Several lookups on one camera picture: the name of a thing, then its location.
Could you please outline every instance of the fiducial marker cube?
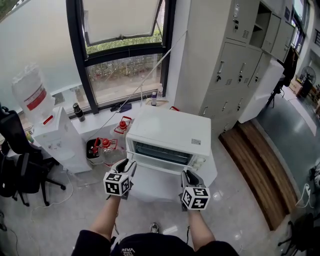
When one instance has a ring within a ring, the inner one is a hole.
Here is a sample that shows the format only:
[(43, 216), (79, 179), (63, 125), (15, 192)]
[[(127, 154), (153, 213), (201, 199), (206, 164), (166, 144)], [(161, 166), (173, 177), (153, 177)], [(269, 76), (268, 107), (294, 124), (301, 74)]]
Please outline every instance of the fiducial marker cube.
[(205, 210), (210, 200), (210, 190), (206, 187), (186, 187), (183, 191), (182, 202), (188, 210)]
[(130, 188), (129, 175), (106, 172), (103, 178), (104, 192), (107, 195), (122, 197)]

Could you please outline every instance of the wooden platform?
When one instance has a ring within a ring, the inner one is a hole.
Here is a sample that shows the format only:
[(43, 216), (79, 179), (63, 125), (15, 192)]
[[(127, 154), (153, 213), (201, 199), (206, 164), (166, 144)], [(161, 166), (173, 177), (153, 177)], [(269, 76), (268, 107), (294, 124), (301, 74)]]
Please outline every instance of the wooden platform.
[(219, 139), (248, 183), (270, 230), (275, 230), (297, 202), (275, 153), (250, 121), (236, 124)]

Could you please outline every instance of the oven handle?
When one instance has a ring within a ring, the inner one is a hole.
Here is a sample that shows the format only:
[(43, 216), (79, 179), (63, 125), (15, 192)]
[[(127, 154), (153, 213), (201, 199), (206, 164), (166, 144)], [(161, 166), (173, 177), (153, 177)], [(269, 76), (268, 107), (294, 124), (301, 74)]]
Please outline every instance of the oven handle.
[(148, 156), (148, 155), (139, 154), (139, 153), (128, 151), (128, 150), (126, 150), (126, 152), (129, 153), (129, 154), (133, 154), (133, 155), (138, 155), (138, 156), (142, 156), (142, 157), (145, 157), (145, 158), (154, 159), (154, 160), (157, 160), (157, 161), (160, 161), (160, 162), (164, 162), (164, 163), (169, 163), (169, 164), (174, 164), (174, 165), (177, 165), (177, 166), (192, 168), (192, 166), (189, 166), (189, 165), (184, 165), (184, 164), (176, 163), (176, 162), (170, 162), (170, 161), (154, 158), (154, 157), (151, 157), (151, 156)]

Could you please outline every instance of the black shirt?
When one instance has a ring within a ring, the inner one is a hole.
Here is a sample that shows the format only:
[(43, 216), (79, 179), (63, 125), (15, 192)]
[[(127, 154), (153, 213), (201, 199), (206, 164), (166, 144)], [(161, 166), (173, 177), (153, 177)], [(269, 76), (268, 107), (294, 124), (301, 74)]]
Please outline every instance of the black shirt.
[(82, 230), (72, 256), (238, 256), (226, 242), (213, 241), (194, 252), (180, 238), (157, 233), (134, 234), (124, 238), (112, 252), (110, 248), (111, 243), (104, 236)]

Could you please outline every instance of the white toaster oven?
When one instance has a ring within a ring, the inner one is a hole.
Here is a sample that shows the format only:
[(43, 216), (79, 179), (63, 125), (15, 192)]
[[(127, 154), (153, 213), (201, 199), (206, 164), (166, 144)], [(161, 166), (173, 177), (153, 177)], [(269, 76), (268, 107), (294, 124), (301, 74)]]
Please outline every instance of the white toaster oven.
[(126, 135), (130, 161), (180, 175), (197, 172), (211, 153), (211, 120), (193, 114), (144, 105)]

